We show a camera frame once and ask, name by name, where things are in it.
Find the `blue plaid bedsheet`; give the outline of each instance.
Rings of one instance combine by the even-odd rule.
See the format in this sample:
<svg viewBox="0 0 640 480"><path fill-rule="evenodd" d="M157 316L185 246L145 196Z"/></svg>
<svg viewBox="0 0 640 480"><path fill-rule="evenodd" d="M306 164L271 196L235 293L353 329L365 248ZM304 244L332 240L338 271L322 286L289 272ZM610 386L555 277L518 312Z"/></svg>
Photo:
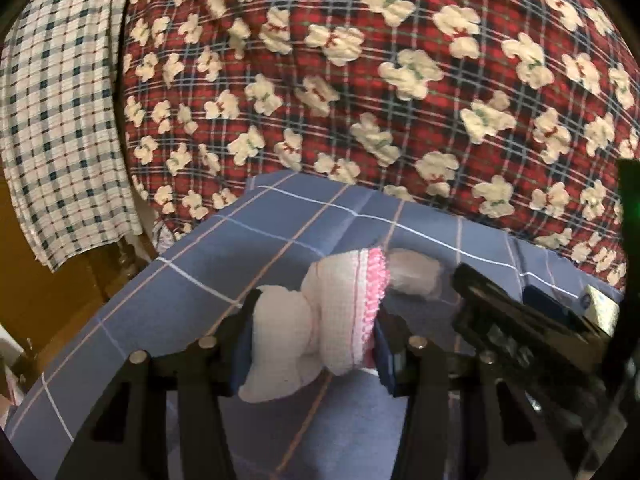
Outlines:
<svg viewBox="0 0 640 480"><path fill-rule="evenodd" d="M240 200L182 238L102 308L31 389L7 435L37 478L53 479L84 418L131 351L179 351L213 332L254 286L297 289L312 261L373 244L433 256L447 267L445 274L466 262L517 299L529 283L565 304L587 284L619 299L615 289L569 261L504 231L370 189L288 171L263 174ZM460 299L447 281L430 301L391 294L387 304L415 333L446 349L471 351L450 326ZM452 427L456 403L452 396ZM175 406L171 397L169 464L172 478L181 478ZM363 370L323 374L297 394L263 404L222 400L241 480L386 480L405 406ZM450 478L455 466L453 459Z"/></svg>

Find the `white checkered towel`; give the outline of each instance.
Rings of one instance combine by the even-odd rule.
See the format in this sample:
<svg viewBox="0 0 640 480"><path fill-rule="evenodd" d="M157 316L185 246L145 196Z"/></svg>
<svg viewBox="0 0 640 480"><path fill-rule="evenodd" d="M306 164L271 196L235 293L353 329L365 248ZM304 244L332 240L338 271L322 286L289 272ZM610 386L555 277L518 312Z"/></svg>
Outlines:
<svg viewBox="0 0 640 480"><path fill-rule="evenodd" d="M31 0L0 61L0 150L36 258L65 260L142 228L113 113L126 0Z"/></svg>

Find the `wooden cabinet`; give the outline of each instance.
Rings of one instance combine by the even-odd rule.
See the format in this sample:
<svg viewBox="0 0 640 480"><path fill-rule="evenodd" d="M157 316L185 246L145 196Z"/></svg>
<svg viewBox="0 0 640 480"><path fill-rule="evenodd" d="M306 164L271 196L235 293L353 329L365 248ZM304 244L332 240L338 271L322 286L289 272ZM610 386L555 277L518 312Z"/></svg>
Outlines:
<svg viewBox="0 0 640 480"><path fill-rule="evenodd" d="M74 316L104 304L120 274L118 257L116 245L98 248L50 272L22 234L0 167L0 324L24 349L30 338L39 352Z"/></svg>

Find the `red plaid comforter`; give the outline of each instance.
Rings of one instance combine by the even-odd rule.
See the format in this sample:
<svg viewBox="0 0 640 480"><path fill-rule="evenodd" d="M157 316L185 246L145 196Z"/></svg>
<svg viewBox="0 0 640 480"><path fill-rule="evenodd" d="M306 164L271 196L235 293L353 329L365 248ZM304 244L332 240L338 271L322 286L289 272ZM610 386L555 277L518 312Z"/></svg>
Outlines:
<svg viewBox="0 0 640 480"><path fill-rule="evenodd" d="M129 0L123 65L132 178L178 237L291 168L622 284L639 70L595 0Z"/></svg>

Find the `pink lace trim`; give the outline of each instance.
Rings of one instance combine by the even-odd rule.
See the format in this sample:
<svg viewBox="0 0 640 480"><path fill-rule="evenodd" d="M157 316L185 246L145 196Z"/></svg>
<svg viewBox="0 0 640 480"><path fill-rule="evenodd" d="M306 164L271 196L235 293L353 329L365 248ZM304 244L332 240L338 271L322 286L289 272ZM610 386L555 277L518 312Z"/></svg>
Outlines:
<svg viewBox="0 0 640 480"><path fill-rule="evenodd" d="M367 258L367 291L365 296L364 318L362 323L362 343L364 345L364 365L373 367L372 350L373 323L380 309L380 302L385 297L385 289L389 282L386 270L386 259L379 247L369 250Z"/></svg>

